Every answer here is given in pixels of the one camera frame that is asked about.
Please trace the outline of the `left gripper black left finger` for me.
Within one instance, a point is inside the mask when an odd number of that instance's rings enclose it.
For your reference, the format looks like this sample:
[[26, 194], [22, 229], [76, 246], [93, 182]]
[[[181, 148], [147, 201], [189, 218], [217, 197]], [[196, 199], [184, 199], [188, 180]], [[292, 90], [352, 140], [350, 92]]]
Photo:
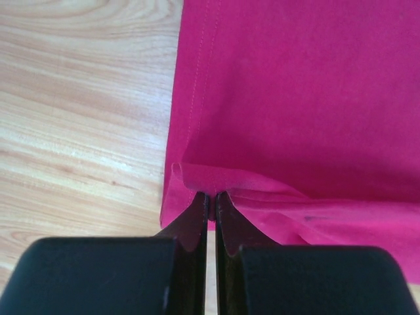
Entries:
[[5, 287], [6, 314], [203, 314], [209, 198], [149, 237], [43, 238]]

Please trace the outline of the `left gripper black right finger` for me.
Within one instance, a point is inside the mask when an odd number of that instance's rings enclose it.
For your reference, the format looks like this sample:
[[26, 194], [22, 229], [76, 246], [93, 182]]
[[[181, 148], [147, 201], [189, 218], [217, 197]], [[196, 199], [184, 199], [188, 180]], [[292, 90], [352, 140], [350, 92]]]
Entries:
[[219, 314], [417, 314], [402, 271], [378, 247], [280, 245], [217, 195]]

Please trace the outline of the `magenta t shirt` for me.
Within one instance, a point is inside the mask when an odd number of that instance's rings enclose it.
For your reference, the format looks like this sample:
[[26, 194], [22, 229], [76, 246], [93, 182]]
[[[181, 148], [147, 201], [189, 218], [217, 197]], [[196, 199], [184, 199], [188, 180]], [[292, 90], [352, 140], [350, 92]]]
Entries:
[[198, 191], [418, 283], [419, 2], [185, 1], [161, 225]]

